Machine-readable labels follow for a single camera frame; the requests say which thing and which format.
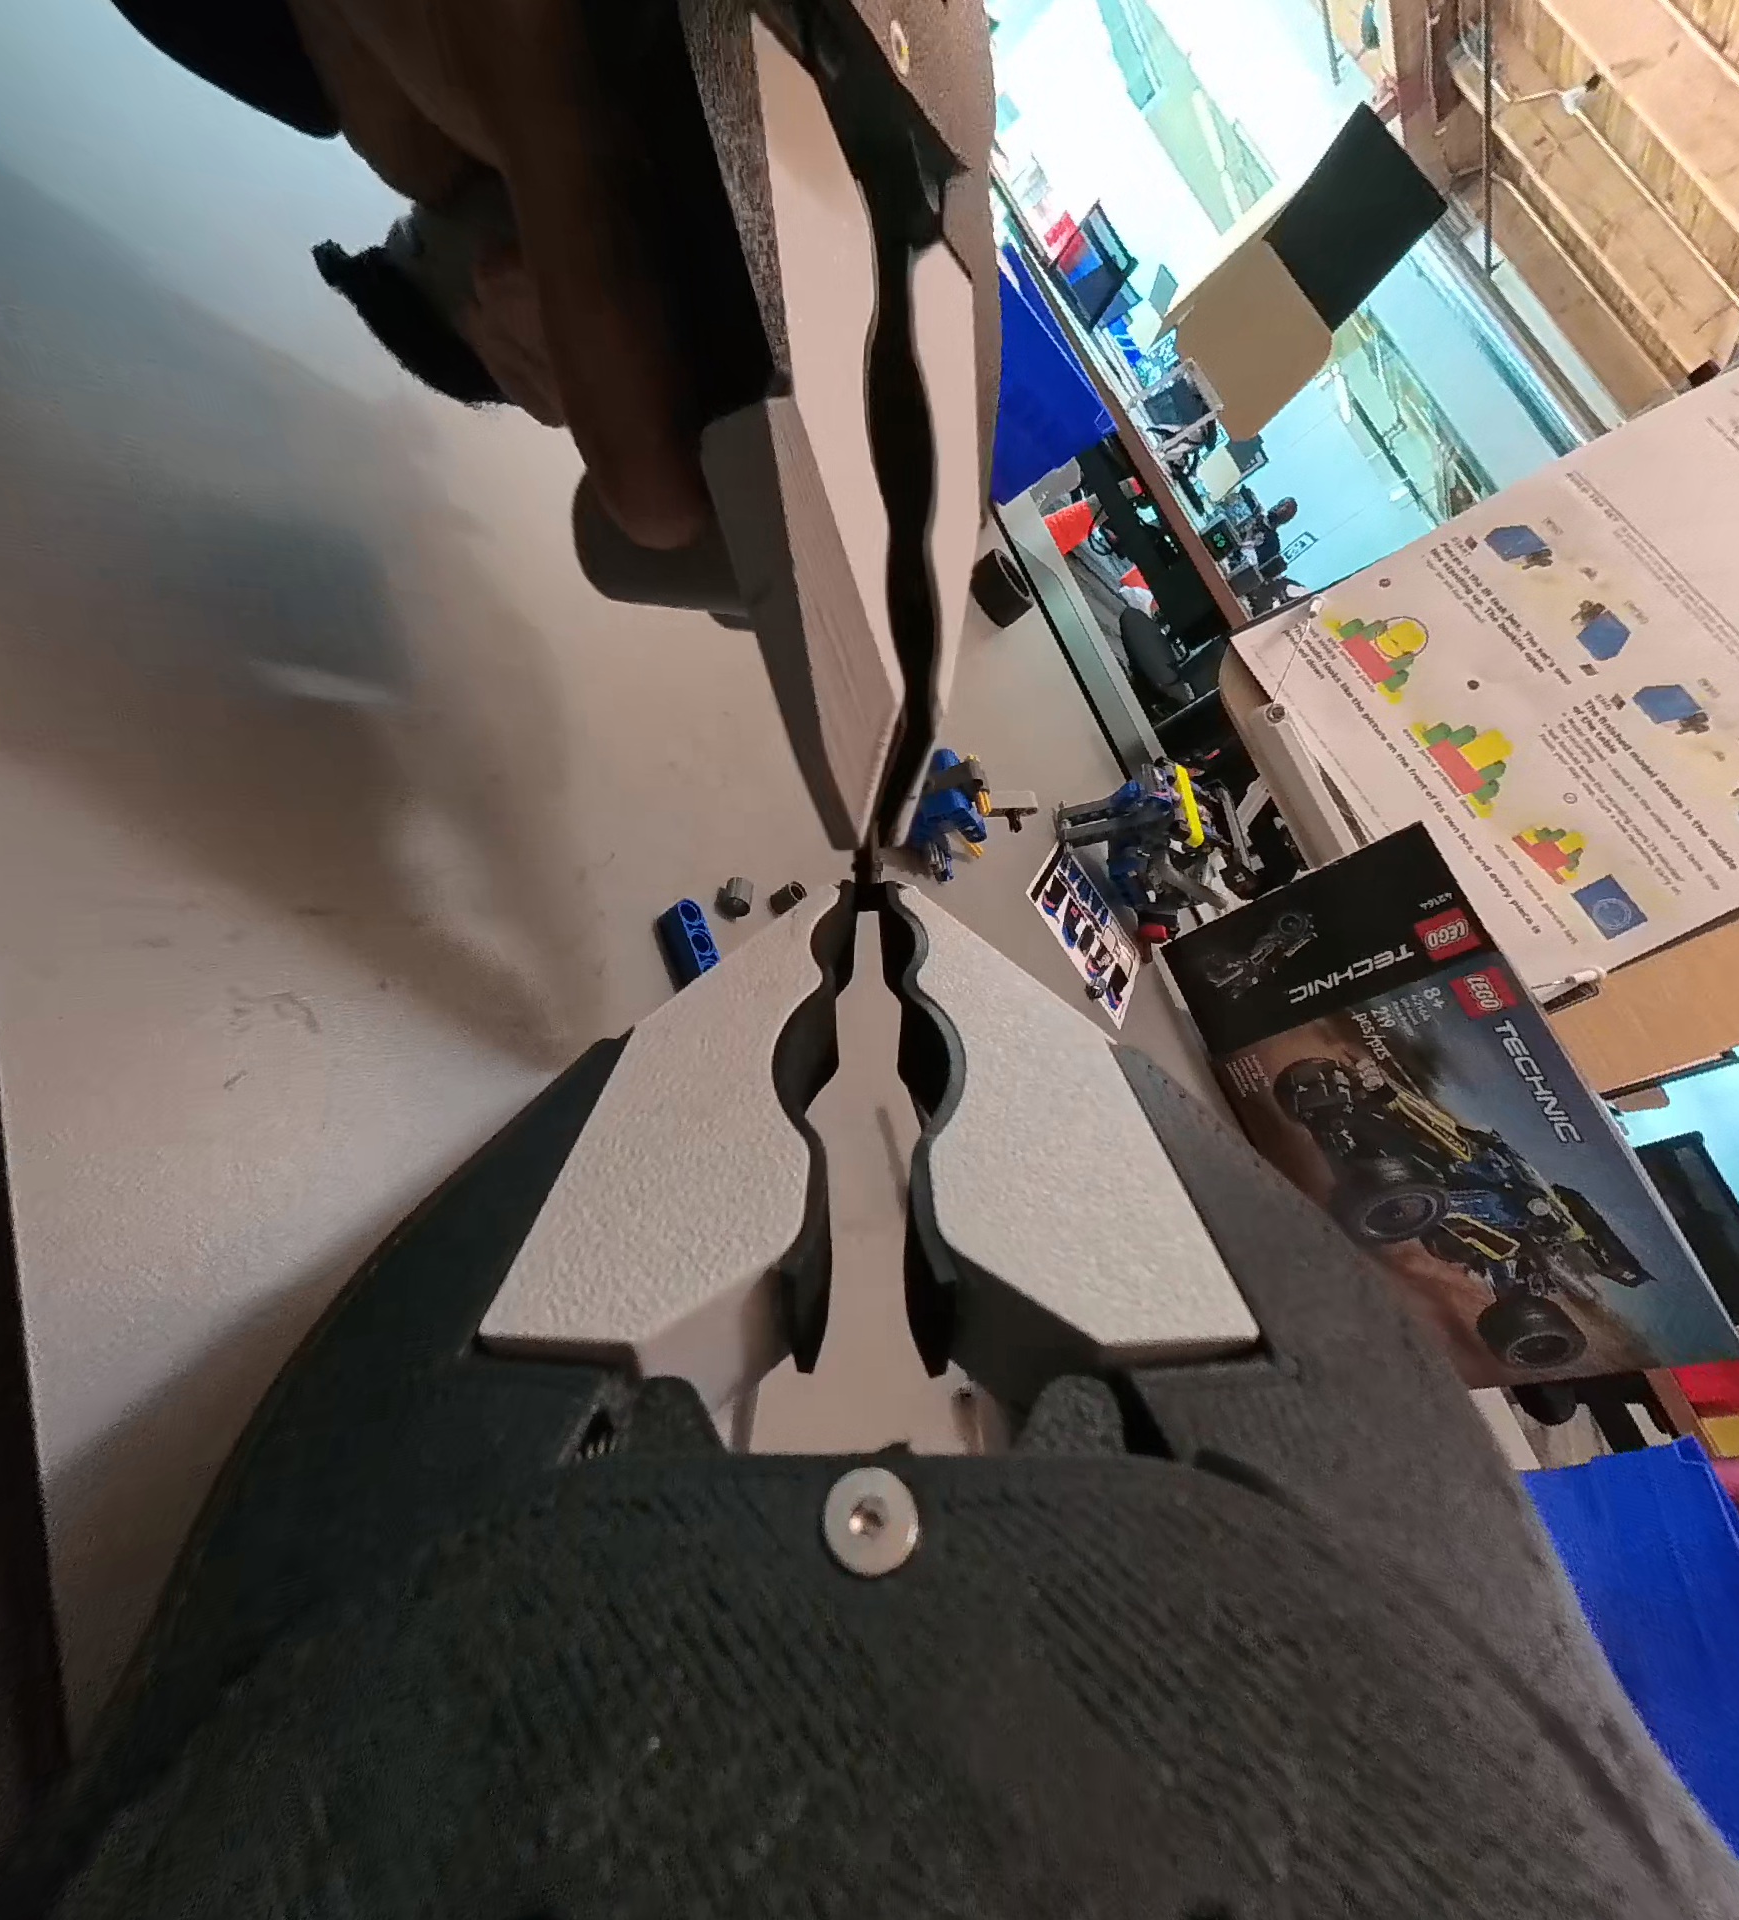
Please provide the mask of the cardboard sheet with black panel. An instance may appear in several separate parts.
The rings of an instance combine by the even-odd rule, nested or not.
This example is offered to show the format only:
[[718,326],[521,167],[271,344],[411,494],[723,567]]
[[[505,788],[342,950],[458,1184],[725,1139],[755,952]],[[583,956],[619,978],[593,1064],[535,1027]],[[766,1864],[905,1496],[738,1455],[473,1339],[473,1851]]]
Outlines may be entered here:
[[1279,189],[1167,313],[1230,438],[1260,434],[1303,393],[1342,324],[1445,210],[1378,113],[1354,109],[1309,174]]

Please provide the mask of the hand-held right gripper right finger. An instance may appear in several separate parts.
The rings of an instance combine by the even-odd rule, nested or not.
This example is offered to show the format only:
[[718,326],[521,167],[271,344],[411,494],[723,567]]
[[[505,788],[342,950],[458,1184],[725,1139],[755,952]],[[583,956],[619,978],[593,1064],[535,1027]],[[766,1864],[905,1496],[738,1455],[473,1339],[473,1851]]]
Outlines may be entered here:
[[877,887],[918,1453],[1002,1453],[1056,1380],[1256,1358],[1258,1318],[1140,1092],[1140,1051],[920,890]]

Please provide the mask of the blue grey lego assembly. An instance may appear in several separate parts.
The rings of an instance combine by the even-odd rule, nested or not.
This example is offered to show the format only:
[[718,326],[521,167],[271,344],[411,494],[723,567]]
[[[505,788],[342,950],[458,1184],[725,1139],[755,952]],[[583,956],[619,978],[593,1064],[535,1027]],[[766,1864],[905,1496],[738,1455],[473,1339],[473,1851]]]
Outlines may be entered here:
[[1049,911],[1071,900],[1101,931],[1122,928],[1144,958],[1303,870],[1266,788],[1236,801],[1170,756],[1142,761],[1105,799],[1058,806],[1053,832],[1034,898]]

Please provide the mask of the printed instruction sheet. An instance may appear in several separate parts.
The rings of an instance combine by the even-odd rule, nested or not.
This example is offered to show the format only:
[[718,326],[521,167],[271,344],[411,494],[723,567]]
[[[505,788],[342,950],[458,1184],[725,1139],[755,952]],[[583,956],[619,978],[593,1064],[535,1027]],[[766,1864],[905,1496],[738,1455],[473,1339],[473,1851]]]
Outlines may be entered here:
[[1739,915],[1739,363],[1236,640],[1527,982]]

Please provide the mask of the person's left hand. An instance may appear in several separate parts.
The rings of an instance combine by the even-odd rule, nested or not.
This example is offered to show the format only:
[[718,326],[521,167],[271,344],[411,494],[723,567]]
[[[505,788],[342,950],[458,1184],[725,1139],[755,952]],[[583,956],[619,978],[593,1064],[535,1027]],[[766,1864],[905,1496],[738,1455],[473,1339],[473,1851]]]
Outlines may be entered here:
[[677,550],[712,516],[673,359],[641,144],[596,79],[579,4],[291,2],[340,135],[424,208],[478,174],[514,240],[475,266],[505,395],[570,432],[617,526]]

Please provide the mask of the small blue lego assembly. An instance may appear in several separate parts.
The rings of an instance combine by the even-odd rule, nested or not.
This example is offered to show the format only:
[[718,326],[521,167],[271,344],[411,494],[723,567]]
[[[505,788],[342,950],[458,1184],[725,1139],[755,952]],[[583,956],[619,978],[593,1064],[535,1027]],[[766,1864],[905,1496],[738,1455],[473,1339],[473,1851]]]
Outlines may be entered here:
[[946,883],[959,859],[980,859],[991,825],[1000,823],[1019,834],[1038,812],[1032,791],[998,791],[976,758],[940,748],[929,756],[903,847],[923,864],[929,879]]

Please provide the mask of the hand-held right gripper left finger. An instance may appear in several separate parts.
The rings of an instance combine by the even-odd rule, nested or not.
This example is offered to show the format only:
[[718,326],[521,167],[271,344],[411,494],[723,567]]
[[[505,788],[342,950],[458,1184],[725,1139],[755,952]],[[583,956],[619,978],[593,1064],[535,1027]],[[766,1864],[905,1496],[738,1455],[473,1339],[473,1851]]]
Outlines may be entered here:
[[695,1391],[733,1451],[759,1382],[813,1371],[830,1309],[828,1156],[856,883],[804,900],[630,1031],[478,1345]]

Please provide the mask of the lego sticker sheet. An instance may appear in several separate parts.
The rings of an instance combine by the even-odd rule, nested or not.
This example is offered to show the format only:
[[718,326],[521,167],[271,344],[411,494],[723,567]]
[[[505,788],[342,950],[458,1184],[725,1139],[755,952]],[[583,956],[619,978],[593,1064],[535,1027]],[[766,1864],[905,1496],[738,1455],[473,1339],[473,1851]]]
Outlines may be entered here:
[[1079,855],[1060,845],[1049,847],[1026,902],[1071,965],[1086,1003],[1120,1034],[1144,973],[1144,948],[1122,926],[1116,903]]

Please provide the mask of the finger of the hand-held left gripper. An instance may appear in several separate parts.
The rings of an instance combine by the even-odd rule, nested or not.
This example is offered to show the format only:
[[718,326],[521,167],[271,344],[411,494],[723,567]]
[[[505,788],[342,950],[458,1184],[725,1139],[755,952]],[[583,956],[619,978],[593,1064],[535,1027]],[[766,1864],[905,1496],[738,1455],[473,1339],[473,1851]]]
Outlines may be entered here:
[[871,844],[895,845],[922,799],[957,673],[980,558],[1000,356],[998,272],[980,182],[918,157],[873,182],[877,303],[869,438],[886,516],[884,597],[897,720]]
[[903,707],[867,429],[871,221],[815,77],[759,14],[695,15],[695,85],[763,348],[759,397],[703,427],[703,473],[809,801],[854,853]]

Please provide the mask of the person's left forearm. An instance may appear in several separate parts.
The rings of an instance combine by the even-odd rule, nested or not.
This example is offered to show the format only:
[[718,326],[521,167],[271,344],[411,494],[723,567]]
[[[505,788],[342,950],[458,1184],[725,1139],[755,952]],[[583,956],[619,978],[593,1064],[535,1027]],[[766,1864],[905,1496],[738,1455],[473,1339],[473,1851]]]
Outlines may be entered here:
[[310,139],[340,124],[286,2],[114,2],[183,71]]

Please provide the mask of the black office chair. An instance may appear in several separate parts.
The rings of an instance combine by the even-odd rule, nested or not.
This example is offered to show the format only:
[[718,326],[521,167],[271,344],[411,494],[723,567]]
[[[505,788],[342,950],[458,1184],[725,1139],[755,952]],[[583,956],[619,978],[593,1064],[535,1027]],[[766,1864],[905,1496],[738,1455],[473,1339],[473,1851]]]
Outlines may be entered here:
[[1200,698],[1196,687],[1176,660],[1168,636],[1148,612],[1122,606],[1116,634],[1129,685],[1144,711],[1167,715],[1193,707]]

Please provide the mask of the blue plastic storage bin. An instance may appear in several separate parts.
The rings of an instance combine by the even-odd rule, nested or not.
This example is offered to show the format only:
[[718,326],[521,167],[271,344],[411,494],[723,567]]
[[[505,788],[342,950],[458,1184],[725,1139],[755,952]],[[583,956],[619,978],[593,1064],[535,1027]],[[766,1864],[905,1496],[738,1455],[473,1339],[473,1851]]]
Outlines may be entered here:
[[1688,1438],[1522,1477],[1632,1709],[1739,1859],[1739,1509]]
[[1112,434],[1112,421],[1023,257],[1000,243],[993,501],[1008,505]]

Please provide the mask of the lego set box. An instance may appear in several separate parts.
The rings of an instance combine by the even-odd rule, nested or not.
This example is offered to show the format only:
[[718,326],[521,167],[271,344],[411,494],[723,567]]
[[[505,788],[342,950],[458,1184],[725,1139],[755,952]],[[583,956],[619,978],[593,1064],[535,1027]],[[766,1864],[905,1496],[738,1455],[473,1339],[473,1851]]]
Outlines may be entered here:
[[1466,1386],[1739,1361],[1698,1259],[1426,827],[1163,961],[1251,1143]]

